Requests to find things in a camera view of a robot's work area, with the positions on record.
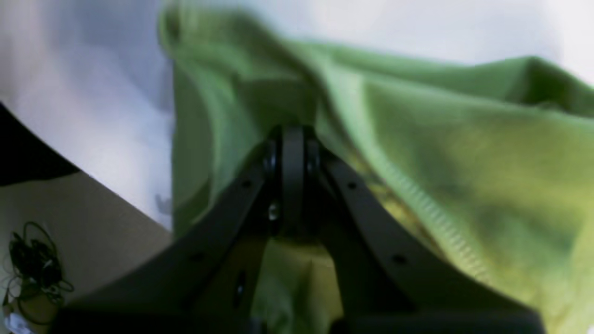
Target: black metal frame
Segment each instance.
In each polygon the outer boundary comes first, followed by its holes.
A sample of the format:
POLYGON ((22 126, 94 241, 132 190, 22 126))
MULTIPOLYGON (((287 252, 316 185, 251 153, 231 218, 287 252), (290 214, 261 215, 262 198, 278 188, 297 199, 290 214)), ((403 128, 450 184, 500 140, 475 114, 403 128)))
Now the black metal frame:
POLYGON ((328 249, 345 311, 331 333, 544 333, 411 237, 313 129, 276 128, 257 152, 190 233, 63 309, 52 333, 266 333, 249 312, 272 236, 328 249))

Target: black cable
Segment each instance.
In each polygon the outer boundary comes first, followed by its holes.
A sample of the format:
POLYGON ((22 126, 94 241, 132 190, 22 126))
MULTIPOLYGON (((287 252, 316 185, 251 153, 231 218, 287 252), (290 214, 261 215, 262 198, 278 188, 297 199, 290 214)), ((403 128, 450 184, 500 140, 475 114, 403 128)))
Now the black cable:
POLYGON ((13 278, 14 278, 14 277, 13 277, 13 275, 10 275, 10 276, 6 276, 6 277, 4 277, 4 278, 2 279, 2 282, 0 283, 0 284, 2 284, 2 289, 4 289, 4 290, 8 289, 8 288, 7 288, 7 285, 4 285, 4 283, 5 283, 7 280, 9 280, 9 279, 10 279, 10 280, 12 280, 13 278))
POLYGON ((23 227, 23 237, 16 233, 13 233, 12 236, 10 258, 14 276, 8 284, 7 294, 17 301, 18 308, 27 321, 47 326, 51 322, 40 322, 33 319, 22 308, 22 302, 39 295, 45 295, 50 303, 62 307, 64 304, 62 293, 73 292, 74 286, 63 278, 56 245, 39 224, 27 222, 23 227), (27 231, 30 226, 39 230, 49 245, 36 239, 29 243, 27 231), (16 279, 21 280, 21 293, 18 297, 13 296, 10 289, 16 279))
POLYGON ((10 259, 10 254, 4 254, 4 258, 2 259, 2 269, 7 273, 7 274, 14 274, 11 273, 10 270, 8 270, 8 268, 6 268, 6 260, 10 259))

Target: green cloth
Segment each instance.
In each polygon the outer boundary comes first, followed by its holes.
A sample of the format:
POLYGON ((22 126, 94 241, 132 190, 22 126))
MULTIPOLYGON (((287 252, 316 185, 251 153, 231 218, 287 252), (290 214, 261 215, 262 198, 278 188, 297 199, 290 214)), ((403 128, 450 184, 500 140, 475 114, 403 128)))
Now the green cloth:
MULTIPOLYGON (((179 5, 175 233, 276 124, 313 125, 421 242, 538 309, 551 333, 594 324, 594 92, 538 58, 439 64, 283 40, 246 14, 179 5)), ((325 333, 342 312, 322 249, 273 241, 252 313, 325 333)))

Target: beige surface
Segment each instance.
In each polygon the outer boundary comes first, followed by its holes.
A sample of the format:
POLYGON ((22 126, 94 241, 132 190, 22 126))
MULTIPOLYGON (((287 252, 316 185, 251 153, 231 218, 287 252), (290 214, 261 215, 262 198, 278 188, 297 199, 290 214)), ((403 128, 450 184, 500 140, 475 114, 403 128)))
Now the beige surface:
MULTIPOLYGON (((10 231, 46 225, 78 298, 135 269, 170 243, 170 233, 86 174, 0 187, 0 256, 10 231)), ((4 286, 0 289, 4 296, 4 286)))

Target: black plastic part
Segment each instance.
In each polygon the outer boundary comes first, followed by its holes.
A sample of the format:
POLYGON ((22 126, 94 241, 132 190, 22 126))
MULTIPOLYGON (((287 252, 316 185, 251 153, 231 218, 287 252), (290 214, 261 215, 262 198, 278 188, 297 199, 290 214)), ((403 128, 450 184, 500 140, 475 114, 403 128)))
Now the black plastic part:
POLYGON ((275 129, 261 158, 188 235, 71 304, 52 333, 95 328, 109 317, 120 324, 179 319, 176 333, 197 323, 210 330, 200 333, 261 333, 264 325, 248 318, 271 231, 316 238, 328 249, 345 311, 332 333, 544 333, 532 310, 466 277, 411 237, 311 128, 275 129), (275 203, 279 219, 270 214, 275 203))
POLYGON ((80 170, 37 138, 0 102, 0 186, 48 180, 80 170))
POLYGON ((393 314, 342 319, 330 334, 540 334, 539 317, 521 311, 393 314))

